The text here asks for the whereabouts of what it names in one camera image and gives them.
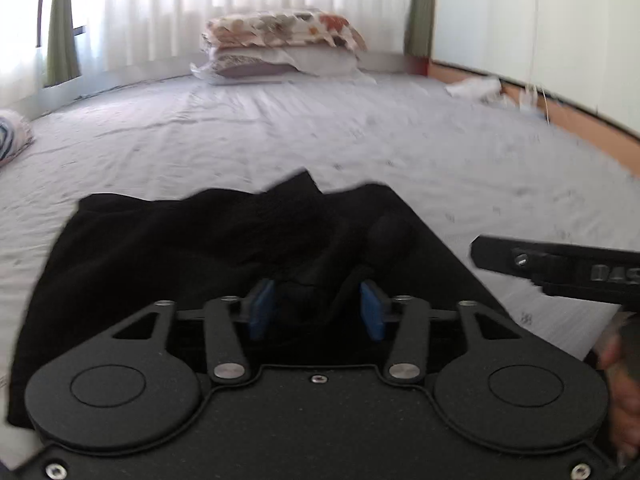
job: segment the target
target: black cloth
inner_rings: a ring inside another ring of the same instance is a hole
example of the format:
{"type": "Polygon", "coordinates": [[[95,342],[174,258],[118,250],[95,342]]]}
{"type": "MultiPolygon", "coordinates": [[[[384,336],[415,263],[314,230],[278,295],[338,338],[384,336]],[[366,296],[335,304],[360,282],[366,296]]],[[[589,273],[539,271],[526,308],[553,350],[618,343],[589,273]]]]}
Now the black cloth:
{"type": "Polygon", "coordinates": [[[200,308],[276,281],[263,362],[356,362],[366,336],[358,285],[434,308],[477,300],[504,309],[389,187],[323,194],[300,173],[259,194],[209,189],[147,202],[82,199],[53,246],[17,341],[8,421],[31,427],[24,391],[42,365],[157,300],[200,308]]]}

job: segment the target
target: human hand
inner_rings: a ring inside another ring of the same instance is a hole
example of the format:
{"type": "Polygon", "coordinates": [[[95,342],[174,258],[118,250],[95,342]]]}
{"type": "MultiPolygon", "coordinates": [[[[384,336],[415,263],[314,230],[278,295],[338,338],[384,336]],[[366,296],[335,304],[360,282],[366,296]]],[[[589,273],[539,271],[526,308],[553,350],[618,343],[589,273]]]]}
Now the human hand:
{"type": "Polygon", "coordinates": [[[611,392],[609,437],[620,452],[633,459],[640,449],[640,383],[629,376],[623,358],[622,342],[616,335],[600,355],[611,392]]]}

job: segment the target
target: wooden baseboard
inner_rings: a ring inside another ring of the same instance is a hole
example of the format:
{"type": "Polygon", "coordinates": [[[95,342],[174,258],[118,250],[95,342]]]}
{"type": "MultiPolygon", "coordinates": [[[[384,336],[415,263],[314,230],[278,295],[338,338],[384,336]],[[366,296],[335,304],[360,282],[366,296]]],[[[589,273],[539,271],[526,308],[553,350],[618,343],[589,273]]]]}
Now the wooden baseboard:
{"type": "MultiPolygon", "coordinates": [[[[437,62],[429,64],[429,77],[447,84],[458,83],[478,75],[477,72],[437,62]]],[[[521,86],[503,82],[502,88],[505,94],[518,102],[520,90],[522,90],[521,86]]],[[[548,109],[550,122],[590,142],[596,148],[615,158],[635,176],[640,176],[639,138],[635,138],[633,134],[625,132],[607,121],[578,110],[574,106],[553,99],[547,99],[545,104],[544,98],[540,96],[538,107],[545,112],[548,109]]]]}

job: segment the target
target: triangular cutout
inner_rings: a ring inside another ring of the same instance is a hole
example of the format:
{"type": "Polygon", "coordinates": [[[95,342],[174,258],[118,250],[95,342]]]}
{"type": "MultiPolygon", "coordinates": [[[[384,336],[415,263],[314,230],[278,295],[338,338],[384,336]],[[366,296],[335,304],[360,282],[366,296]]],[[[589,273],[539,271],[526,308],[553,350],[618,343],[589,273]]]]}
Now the triangular cutout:
{"type": "Polygon", "coordinates": [[[114,339],[150,339],[153,335],[158,319],[157,312],[149,312],[146,316],[133,322],[129,326],[124,327],[117,334],[113,335],[114,339]]]}
{"type": "Polygon", "coordinates": [[[476,314],[476,323],[478,324],[482,337],[485,339],[520,339],[518,334],[484,314],[476,314]]]}

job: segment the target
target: bed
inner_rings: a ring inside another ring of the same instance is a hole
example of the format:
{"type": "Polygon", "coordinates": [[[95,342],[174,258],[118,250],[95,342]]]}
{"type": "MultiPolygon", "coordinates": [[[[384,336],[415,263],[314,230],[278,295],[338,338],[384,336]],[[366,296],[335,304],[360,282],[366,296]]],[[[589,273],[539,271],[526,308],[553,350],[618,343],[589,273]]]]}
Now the bed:
{"type": "MultiPolygon", "coordinates": [[[[0,376],[50,245],[94,192],[254,191],[308,168],[322,190],[389,184],[469,265],[479,234],[640,250],[640,184],[614,160],[420,76],[225,87],[188,76],[80,100],[33,127],[36,143],[0,171],[0,376]]],[[[616,311],[475,272],[517,322],[579,358],[616,311]]],[[[0,429],[10,466],[36,446],[0,429]]]]}

